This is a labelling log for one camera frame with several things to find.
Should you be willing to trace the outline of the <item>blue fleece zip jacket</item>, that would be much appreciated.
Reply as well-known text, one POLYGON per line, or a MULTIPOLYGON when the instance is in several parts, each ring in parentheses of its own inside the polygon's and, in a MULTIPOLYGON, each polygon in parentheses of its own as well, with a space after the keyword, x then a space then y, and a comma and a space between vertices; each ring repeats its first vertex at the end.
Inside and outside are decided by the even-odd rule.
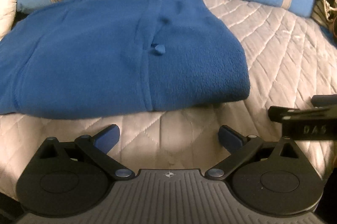
POLYGON ((203 0, 67 0, 1 40, 1 114, 100 118, 249 93, 244 49, 203 0))

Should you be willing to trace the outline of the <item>grey quilted bed cover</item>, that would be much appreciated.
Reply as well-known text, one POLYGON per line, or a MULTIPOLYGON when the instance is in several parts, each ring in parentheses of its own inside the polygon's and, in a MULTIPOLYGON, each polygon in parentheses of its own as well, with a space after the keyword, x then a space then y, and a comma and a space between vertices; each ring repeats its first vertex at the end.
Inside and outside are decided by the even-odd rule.
POLYGON ((311 97, 336 93, 336 48, 309 18, 242 0, 203 0, 241 42, 250 74, 247 100, 171 112, 145 112, 86 120, 1 117, 1 192, 15 185, 45 138, 72 141, 110 124, 120 140, 109 155, 128 168, 207 170, 227 155, 217 132, 226 124, 243 135, 277 141, 281 125, 270 106, 310 108, 311 97))

